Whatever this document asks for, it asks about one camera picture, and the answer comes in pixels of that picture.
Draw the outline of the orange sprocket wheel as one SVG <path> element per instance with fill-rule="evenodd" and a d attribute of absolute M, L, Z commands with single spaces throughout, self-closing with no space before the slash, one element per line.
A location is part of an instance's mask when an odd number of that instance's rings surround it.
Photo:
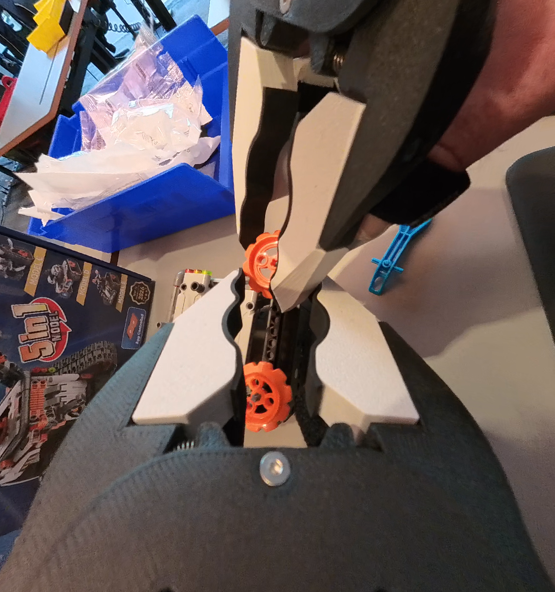
<path fill-rule="evenodd" d="M 248 278 L 248 286 L 264 298 L 273 298 L 270 291 L 271 279 L 278 263 L 278 241 L 280 230 L 262 233 L 245 251 L 243 271 Z"/>
<path fill-rule="evenodd" d="M 292 411 L 292 389 L 285 373 L 266 361 L 243 367 L 246 386 L 245 427 L 270 432 L 284 423 Z"/>

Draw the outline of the yellow parts bin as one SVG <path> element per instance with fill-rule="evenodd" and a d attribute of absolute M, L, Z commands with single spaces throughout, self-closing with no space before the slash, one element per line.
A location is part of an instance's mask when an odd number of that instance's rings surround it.
<path fill-rule="evenodd" d="M 53 58 L 59 43 L 69 32 L 75 12 L 69 1 L 37 1 L 34 4 L 36 24 L 27 40 L 37 50 Z"/>

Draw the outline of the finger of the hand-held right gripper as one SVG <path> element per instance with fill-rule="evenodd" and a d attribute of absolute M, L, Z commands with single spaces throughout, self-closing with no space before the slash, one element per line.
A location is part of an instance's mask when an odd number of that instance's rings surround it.
<path fill-rule="evenodd" d="M 319 241 L 365 105 L 334 92 L 297 125 L 290 155 L 290 208 L 271 279 L 282 312 L 299 305 L 348 253 Z"/>
<path fill-rule="evenodd" d="M 247 249 L 264 232 L 274 176 L 298 110 L 295 60 L 241 38 L 232 125 L 237 233 Z"/>

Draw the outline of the blue plastic bin with bags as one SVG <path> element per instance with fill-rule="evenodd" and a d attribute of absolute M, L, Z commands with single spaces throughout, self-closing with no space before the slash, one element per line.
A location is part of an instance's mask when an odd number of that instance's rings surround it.
<path fill-rule="evenodd" d="M 229 117 L 228 53 L 203 19 L 192 16 L 161 38 L 190 83 L 200 78 L 210 135 L 221 142 L 214 176 L 180 164 L 46 226 L 30 218 L 27 233 L 112 253 L 235 214 Z"/>

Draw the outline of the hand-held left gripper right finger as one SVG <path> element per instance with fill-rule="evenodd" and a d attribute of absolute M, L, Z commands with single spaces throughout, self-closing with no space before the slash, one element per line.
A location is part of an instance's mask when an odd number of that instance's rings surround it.
<path fill-rule="evenodd" d="M 305 402 L 311 418 L 350 426 L 416 425 L 419 414 L 374 314 L 331 279 L 312 296 Z"/>

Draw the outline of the dark blue robot kit box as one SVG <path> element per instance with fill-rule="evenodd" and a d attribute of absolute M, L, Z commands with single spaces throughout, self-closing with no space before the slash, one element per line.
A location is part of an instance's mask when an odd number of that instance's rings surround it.
<path fill-rule="evenodd" d="M 145 342 L 155 283 L 0 226 L 0 538 L 81 413 Z"/>

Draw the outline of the clear plastic parts bags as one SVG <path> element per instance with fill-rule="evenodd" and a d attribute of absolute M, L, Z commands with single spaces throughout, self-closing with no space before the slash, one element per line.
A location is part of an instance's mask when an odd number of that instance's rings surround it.
<path fill-rule="evenodd" d="M 80 210 L 172 167 L 203 165 L 221 142 L 205 129 L 212 117 L 200 78 L 191 84 L 146 26 L 128 58 L 80 103 L 80 150 L 40 156 L 36 172 L 18 174 L 33 202 L 20 215 L 57 220 L 56 208 Z"/>

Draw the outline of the person's right hand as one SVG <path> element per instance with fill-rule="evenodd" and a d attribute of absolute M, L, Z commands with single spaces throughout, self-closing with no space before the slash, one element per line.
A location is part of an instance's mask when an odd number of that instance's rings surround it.
<path fill-rule="evenodd" d="M 460 172 L 555 111 L 555 1 L 498 1 L 487 60 L 429 153 Z"/>

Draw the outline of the black dimpled chair seat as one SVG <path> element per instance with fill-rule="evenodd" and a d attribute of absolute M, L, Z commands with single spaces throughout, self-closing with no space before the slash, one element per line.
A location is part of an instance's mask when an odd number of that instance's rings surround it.
<path fill-rule="evenodd" d="M 555 344 L 555 146 L 518 159 L 505 181 Z"/>

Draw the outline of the grey building-block robot model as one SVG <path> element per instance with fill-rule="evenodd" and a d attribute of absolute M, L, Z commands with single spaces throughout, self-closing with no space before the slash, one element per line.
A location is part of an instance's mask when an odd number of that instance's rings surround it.
<path fill-rule="evenodd" d="M 293 395 L 290 416 L 302 412 L 311 345 L 315 340 L 310 328 L 311 306 L 310 300 L 306 300 L 282 313 L 272 299 L 249 289 L 245 276 L 244 300 L 240 305 L 242 328 L 235 338 L 243 367 L 250 362 L 266 361 L 285 373 Z"/>

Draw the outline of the wooden background desk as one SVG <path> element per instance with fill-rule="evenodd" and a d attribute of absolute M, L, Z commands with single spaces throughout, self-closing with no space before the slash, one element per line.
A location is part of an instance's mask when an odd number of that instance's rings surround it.
<path fill-rule="evenodd" d="M 53 120 L 59 110 L 87 1 L 72 1 L 68 35 L 51 53 L 29 46 L 0 127 L 0 157 Z"/>

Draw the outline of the blue plastic separator tool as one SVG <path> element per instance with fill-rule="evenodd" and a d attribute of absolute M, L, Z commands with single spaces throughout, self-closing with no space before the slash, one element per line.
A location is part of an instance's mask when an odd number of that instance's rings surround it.
<path fill-rule="evenodd" d="M 376 265 L 376 270 L 369 285 L 369 292 L 374 295 L 381 295 L 393 273 L 403 273 L 399 262 L 408 247 L 409 243 L 422 231 L 430 226 L 432 218 L 418 226 L 401 225 L 396 235 L 388 246 L 382 258 L 372 258 L 371 262 Z"/>

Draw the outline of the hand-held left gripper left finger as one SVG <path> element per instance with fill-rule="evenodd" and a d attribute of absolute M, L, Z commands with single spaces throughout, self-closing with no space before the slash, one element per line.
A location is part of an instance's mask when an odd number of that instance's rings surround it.
<path fill-rule="evenodd" d="M 193 434 L 205 422 L 243 438 L 246 388 L 236 338 L 243 328 L 245 277 L 238 268 L 179 315 L 140 400 L 137 425 L 184 425 Z"/>

